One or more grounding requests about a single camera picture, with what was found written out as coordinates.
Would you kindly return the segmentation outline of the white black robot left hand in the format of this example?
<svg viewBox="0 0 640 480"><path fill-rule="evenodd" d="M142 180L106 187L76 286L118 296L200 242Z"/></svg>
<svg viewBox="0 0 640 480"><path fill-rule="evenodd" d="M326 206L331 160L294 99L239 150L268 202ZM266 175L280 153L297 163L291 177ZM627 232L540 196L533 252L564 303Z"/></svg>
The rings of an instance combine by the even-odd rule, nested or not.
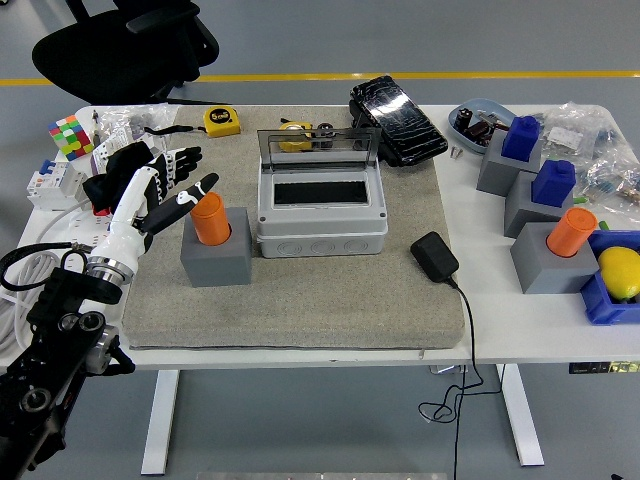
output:
<svg viewBox="0 0 640 480"><path fill-rule="evenodd" d="M219 181L218 174L209 173L192 186L171 192L201 159L198 147L153 154L143 142L111 155L106 172L83 184L94 210L112 214L109 233L87 257L85 272L130 282L153 237L189 214Z"/></svg>

